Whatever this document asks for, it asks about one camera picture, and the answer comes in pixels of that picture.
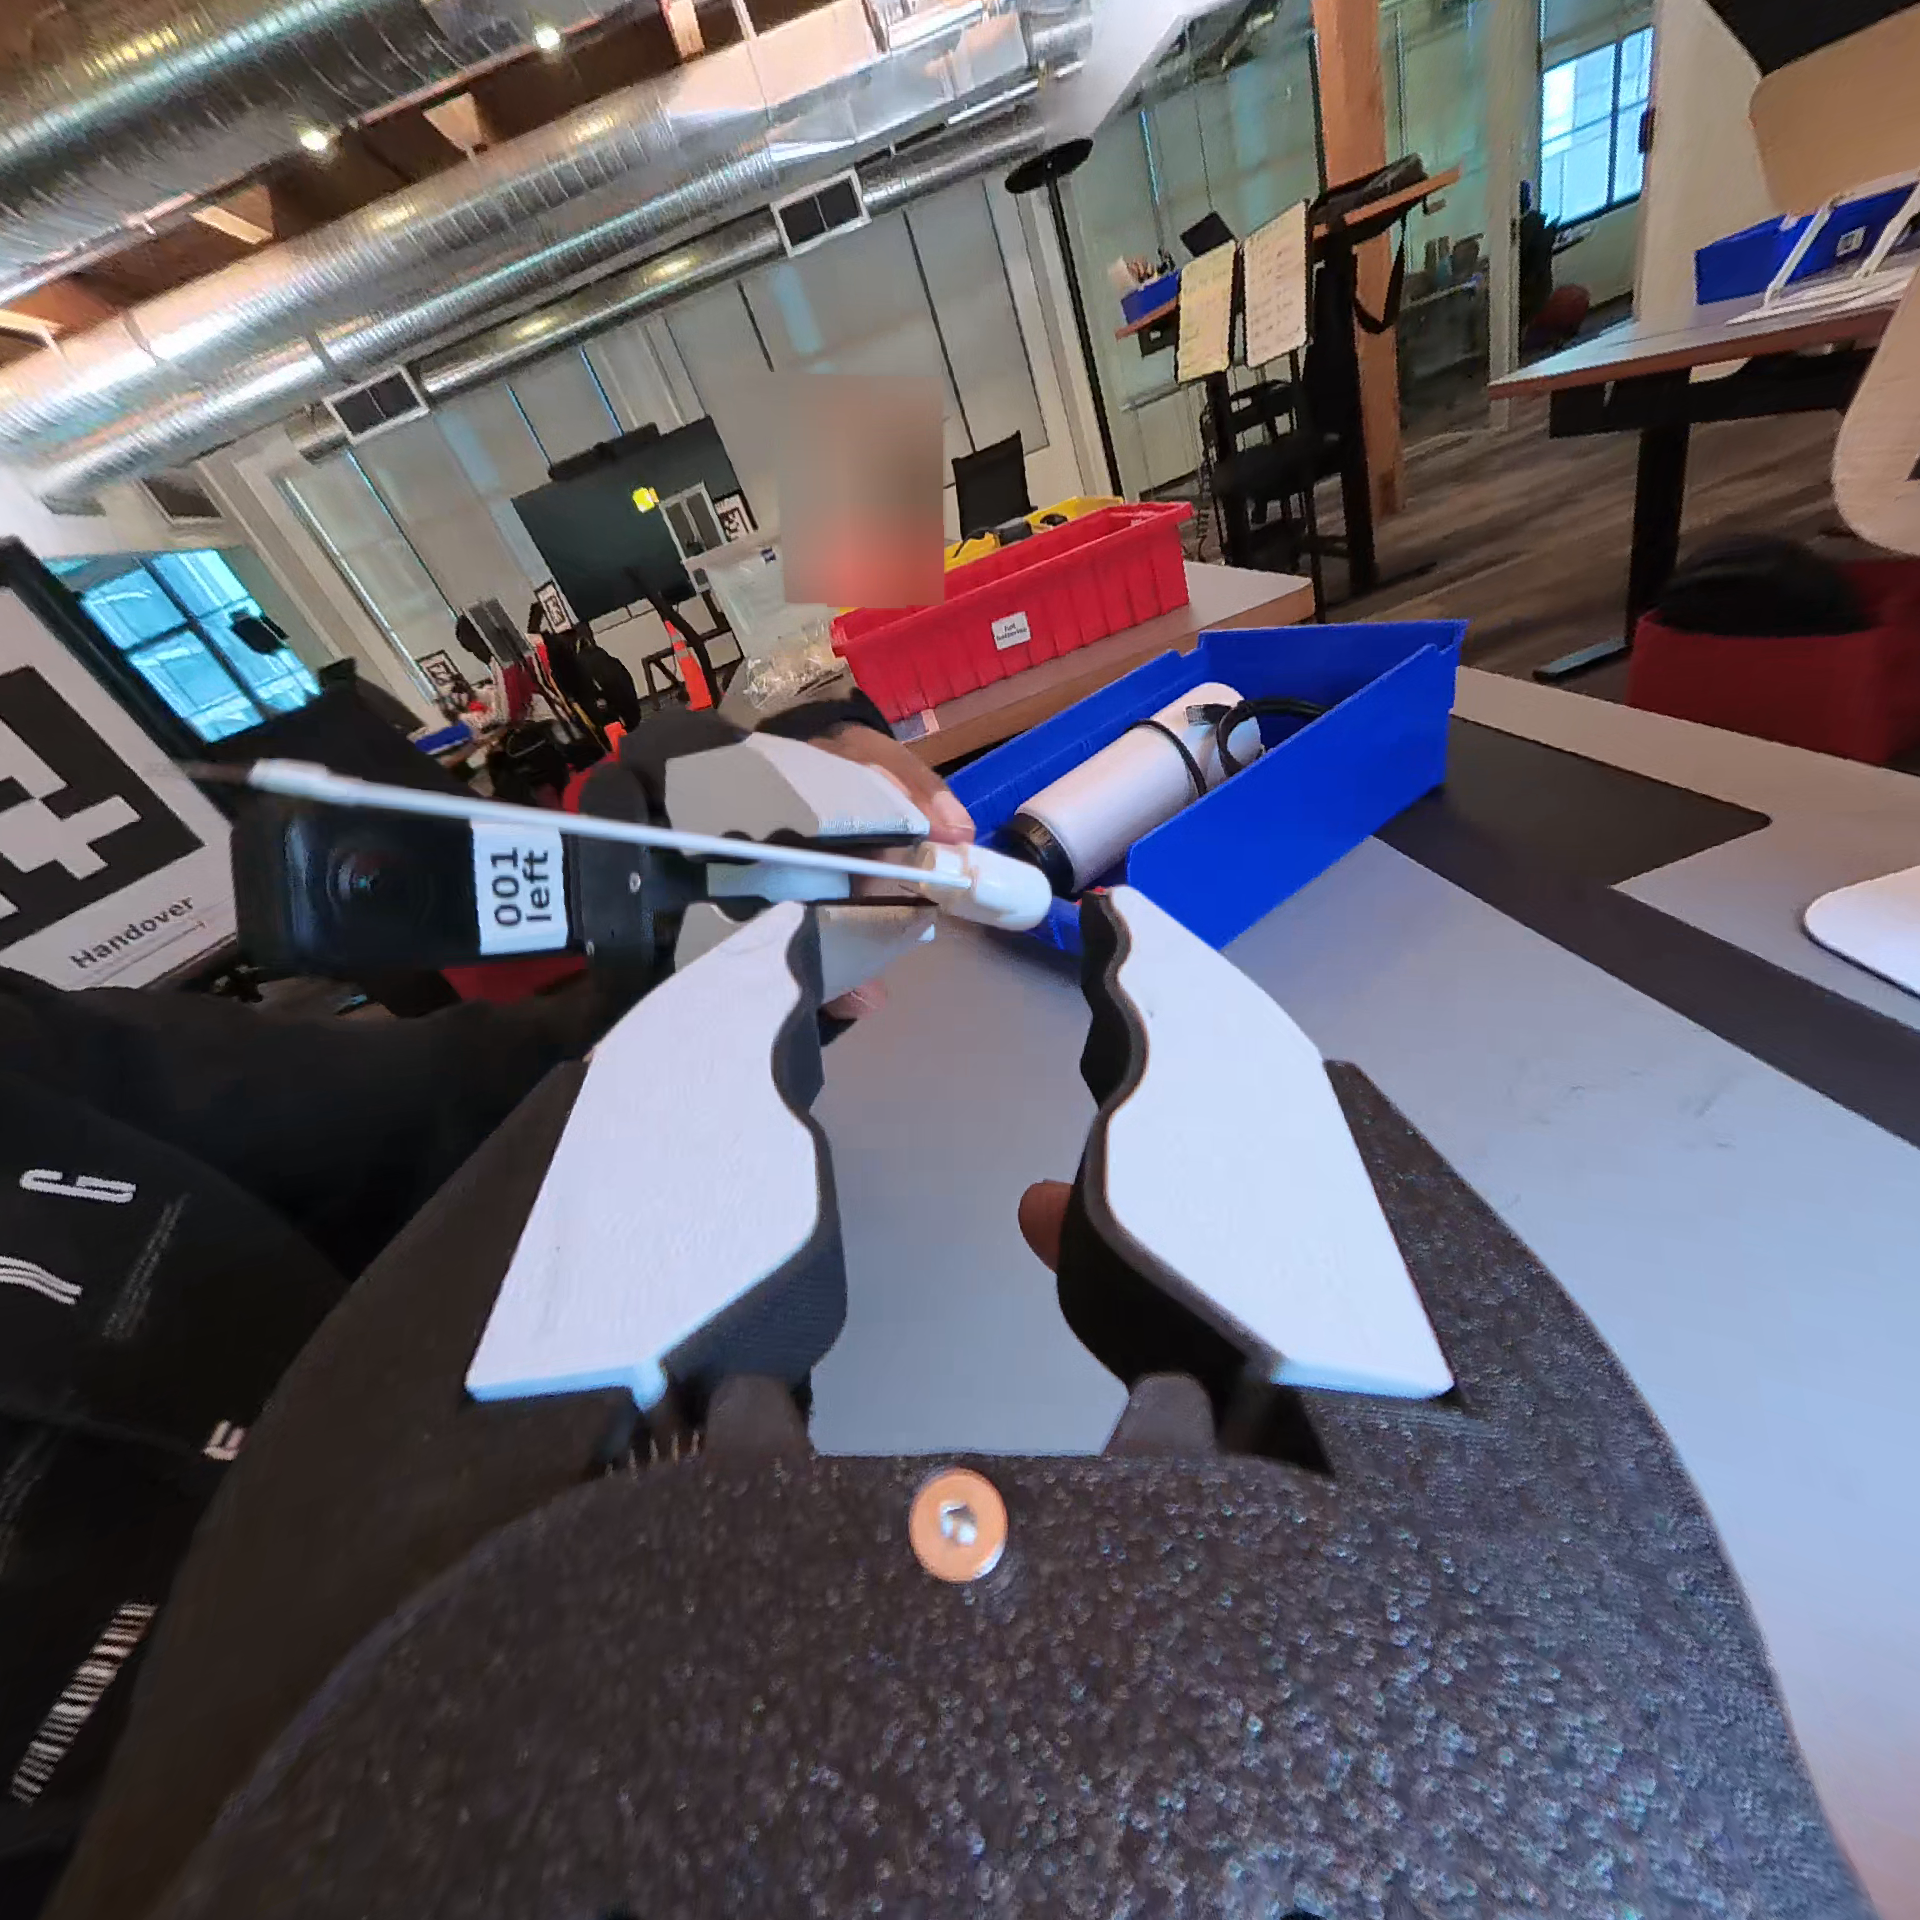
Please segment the person's left forearm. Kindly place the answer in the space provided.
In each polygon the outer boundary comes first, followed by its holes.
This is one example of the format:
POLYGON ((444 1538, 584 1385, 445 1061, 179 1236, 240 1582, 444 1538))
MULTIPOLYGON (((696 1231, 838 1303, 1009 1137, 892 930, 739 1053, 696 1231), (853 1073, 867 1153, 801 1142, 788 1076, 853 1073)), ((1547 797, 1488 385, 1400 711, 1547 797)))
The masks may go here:
POLYGON ((420 1018, 260 1012, 3 974, 3 1067, 223 1175, 345 1279, 630 1006, 595 974, 420 1018))

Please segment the black floor lamp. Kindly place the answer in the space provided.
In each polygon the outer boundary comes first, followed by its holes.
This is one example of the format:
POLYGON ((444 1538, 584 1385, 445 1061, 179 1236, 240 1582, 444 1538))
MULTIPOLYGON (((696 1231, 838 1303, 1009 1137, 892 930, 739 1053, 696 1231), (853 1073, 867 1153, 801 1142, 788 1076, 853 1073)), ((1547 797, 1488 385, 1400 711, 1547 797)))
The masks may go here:
POLYGON ((1124 486, 1119 481, 1119 459, 1113 444, 1113 425, 1108 418, 1108 406, 1104 390, 1100 386, 1100 371, 1096 371, 1096 350, 1092 348, 1092 331, 1088 325, 1088 306, 1084 300, 1081 279, 1077 273, 1077 260, 1071 252, 1071 230, 1068 222, 1068 206, 1064 206, 1064 181, 1077 173, 1088 157, 1092 155, 1092 139, 1070 138, 1056 146, 1037 150, 1032 157, 1022 159, 1006 178, 1004 186, 1009 196, 1024 202, 1032 196, 1043 196, 1047 206, 1047 217, 1053 235, 1053 252, 1060 262, 1060 281, 1064 291, 1064 300, 1071 314, 1071 337, 1077 348, 1077 365, 1088 394, 1088 409, 1095 422, 1095 439, 1100 449, 1100 465, 1104 471, 1107 491, 1121 497, 1124 486))

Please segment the yellow plastic bin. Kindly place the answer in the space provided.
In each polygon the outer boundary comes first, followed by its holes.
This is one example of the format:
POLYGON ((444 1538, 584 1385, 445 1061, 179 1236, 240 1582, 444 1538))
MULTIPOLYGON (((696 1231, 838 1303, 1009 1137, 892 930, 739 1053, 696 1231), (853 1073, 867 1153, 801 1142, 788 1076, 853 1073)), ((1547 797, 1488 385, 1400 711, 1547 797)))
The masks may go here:
POLYGON ((1095 517, 1119 505, 1127 505, 1127 500, 1119 497, 1070 497, 1047 505, 1045 509, 1032 509, 1024 517, 1004 518, 985 529, 983 532, 948 545, 944 551, 944 567, 948 571, 959 569, 965 564, 985 559, 987 555, 1009 545, 1020 545, 1028 538, 1048 534, 1075 521, 1095 517))

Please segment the paper flip chart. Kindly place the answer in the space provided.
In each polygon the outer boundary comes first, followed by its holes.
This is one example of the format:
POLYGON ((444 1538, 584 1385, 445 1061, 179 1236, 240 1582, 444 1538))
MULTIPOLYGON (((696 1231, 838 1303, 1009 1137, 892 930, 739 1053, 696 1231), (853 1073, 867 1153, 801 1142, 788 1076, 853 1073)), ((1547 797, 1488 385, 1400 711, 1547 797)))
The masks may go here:
POLYGON ((1191 386, 1231 365, 1239 250, 1231 238, 1191 259, 1179 277, 1175 378, 1191 386))
POLYGON ((1296 202, 1239 246, 1244 363, 1267 369, 1308 348, 1311 314, 1309 203, 1296 202))

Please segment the person's left hand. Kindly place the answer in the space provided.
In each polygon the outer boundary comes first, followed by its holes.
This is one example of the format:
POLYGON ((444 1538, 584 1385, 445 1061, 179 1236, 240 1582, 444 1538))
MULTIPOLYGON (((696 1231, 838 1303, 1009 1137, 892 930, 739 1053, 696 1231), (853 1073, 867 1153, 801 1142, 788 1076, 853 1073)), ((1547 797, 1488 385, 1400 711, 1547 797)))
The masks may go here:
POLYGON ((757 723, 766 735, 783 735, 807 742, 841 761, 875 771, 895 787, 926 817, 927 839, 944 846, 969 846, 975 828, 967 806, 948 783, 926 767, 901 738, 869 694, 853 689, 829 699, 809 699, 757 723))

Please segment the white tag with wire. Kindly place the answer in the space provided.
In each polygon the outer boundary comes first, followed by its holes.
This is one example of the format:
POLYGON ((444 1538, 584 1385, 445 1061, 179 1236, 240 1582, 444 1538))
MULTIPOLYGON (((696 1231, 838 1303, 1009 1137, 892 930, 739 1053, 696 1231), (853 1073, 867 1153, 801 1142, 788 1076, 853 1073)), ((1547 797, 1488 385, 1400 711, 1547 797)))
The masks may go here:
POLYGON ((751 841, 739 835, 683 831, 672 825, 622 822, 561 810, 424 793, 422 788, 334 774, 313 761, 297 759, 255 759, 240 771, 231 771, 231 777, 255 793, 335 810, 374 810, 403 818, 516 830, 520 835, 549 831, 588 843, 677 853, 702 862, 717 859, 788 873, 877 879, 931 895, 952 919, 998 930, 1030 930, 1047 919, 1051 908, 1045 873, 991 849, 919 841, 912 849, 887 849, 885 857, 863 857, 843 850, 751 841))

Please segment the red plastic basket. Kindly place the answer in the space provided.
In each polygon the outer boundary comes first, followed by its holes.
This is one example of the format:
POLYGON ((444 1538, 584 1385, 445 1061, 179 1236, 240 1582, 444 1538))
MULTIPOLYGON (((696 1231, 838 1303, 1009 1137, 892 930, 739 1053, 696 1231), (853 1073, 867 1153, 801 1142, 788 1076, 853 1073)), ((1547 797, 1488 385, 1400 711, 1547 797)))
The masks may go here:
POLYGON ((439 974, 459 1001, 509 1006, 561 993, 588 970, 577 955, 547 953, 448 965, 439 974))

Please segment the long red ribbed bin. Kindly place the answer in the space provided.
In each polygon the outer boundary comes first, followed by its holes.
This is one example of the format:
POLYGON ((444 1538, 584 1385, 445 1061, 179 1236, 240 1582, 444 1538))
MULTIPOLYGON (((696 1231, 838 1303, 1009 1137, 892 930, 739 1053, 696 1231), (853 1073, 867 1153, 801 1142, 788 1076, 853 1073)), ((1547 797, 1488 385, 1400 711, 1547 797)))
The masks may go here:
POLYGON ((947 706, 1188 603, 1193 505, 1121 502, 952 567, 926 609, 853 609, 831 649, 887 723, 947 706))

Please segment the wooden desk with black legs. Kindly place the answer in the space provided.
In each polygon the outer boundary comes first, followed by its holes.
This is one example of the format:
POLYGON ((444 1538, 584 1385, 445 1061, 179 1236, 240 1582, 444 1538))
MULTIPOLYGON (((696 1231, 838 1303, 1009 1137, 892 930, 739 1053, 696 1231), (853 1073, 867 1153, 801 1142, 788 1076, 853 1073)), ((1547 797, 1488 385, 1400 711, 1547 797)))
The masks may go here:
POLYGON ((1547 397, 1555 441, 1629 434, 1638 446, 1623 629, 1532 669, 1564 689, 1629 655, 1681 538, 1688 446, 1701 425, 1840 414, 1855 396, 1912 269, 1808 281, 1774 305, 1697 305, 1678 323, 1625 319, 1492 378, 1491 399, 1547 397))

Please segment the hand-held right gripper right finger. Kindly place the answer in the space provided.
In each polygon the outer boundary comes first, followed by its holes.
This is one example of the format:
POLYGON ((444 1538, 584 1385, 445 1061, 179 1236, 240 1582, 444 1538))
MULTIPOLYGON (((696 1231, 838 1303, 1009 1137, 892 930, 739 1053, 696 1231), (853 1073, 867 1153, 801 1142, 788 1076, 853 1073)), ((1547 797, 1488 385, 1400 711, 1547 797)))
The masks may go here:
POLYGON ((1127 1385, 1440 1401, 1443 1342, 1305 1030, 1135 887, 1078 911, 1095 1114, 1059 1300, 1127 1385))

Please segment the white cylinder with black cap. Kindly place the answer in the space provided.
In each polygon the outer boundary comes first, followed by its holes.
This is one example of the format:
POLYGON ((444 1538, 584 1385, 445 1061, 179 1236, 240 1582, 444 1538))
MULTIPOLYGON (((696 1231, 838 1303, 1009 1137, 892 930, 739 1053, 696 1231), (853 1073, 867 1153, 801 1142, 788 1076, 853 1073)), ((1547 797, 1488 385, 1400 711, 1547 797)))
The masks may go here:
POLYGON ((1040 868, 1056 895, 1078 895, 1262 754, 1253 705, 1227 684, 1204 684, 1022 802, 998 849, 1040 868))

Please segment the silver ventilation duct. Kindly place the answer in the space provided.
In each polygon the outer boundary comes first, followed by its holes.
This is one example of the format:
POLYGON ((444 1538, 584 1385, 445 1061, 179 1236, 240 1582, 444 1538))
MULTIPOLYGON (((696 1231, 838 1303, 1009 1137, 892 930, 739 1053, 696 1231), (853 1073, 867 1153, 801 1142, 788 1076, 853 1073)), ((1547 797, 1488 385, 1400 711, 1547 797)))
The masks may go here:
POLYGON ((735 46, 139 305, 5 372, 5 458, 83 497, 1047 73, 894 55, 767 92, 735 46))
POLYGON ((5 298, 366 139, 415 181, 815 5, 5 2, 5 298))

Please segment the large black display screen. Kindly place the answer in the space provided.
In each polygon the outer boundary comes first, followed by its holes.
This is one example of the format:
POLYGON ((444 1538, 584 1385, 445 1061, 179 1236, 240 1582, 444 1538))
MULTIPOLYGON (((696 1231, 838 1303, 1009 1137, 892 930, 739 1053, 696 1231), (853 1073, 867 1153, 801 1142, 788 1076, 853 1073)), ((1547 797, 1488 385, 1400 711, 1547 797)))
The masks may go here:
POLYGON ((711 418, 600 441, 550 466, 511 509, 580 620, 675 613, 694 599, 712 551, 759 532, 711 418))

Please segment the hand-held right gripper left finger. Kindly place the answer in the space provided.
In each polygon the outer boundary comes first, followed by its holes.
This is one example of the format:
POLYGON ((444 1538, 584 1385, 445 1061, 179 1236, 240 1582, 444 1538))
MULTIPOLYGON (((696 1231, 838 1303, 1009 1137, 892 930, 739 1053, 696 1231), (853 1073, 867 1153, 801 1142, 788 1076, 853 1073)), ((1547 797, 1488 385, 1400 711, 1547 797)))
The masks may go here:
POLYGON ((848 1317, 812 1115, 821 1003, 815 915, 779 902, 596 1042, 470 1353, 473 1401, 809 1382, 848 1317))

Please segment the blue plastic bin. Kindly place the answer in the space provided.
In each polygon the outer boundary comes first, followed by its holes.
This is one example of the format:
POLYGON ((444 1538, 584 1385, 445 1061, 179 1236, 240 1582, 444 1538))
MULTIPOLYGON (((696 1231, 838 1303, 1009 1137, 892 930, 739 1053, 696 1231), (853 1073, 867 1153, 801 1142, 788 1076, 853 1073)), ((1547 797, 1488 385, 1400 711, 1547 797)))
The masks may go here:
POLYGON ((1175 705, 1262 711, 1264 754, 1110 859, 1092 884, 1129 883, 1213 948, 1352 853, 1449 771, 1449 718, 1465 620, 1224 629, 1161 653, 951 774, 987 841, 1047 783, 1108 750, 1127 724, 1175 705))
POLYGON ((1693 252, 1696 305, 1785 305, 1800 286, 1861 281, 1915 252, 1915 177, 1769 217, 1693 252))

